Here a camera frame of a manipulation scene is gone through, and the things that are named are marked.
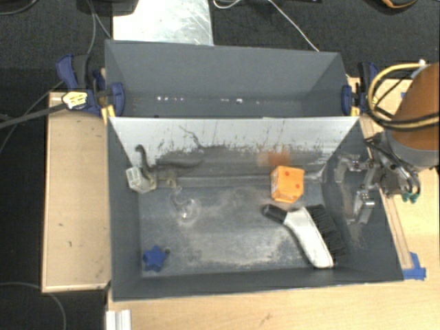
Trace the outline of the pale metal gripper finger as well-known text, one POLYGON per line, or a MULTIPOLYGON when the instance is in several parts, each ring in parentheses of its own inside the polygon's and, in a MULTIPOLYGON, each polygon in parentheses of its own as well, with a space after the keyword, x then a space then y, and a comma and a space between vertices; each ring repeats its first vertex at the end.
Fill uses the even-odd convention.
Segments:
POLYGON ((375 209, 375 200, 365 188, 350 189, 346 220, 349 225, 366 225, 375 209))
POLYGON ((361 162, 360 155, 344 154, 339 155, 334 168, 335 182, 341 184, 347 171, 361 172, 367 169, 367 161, 361 162))

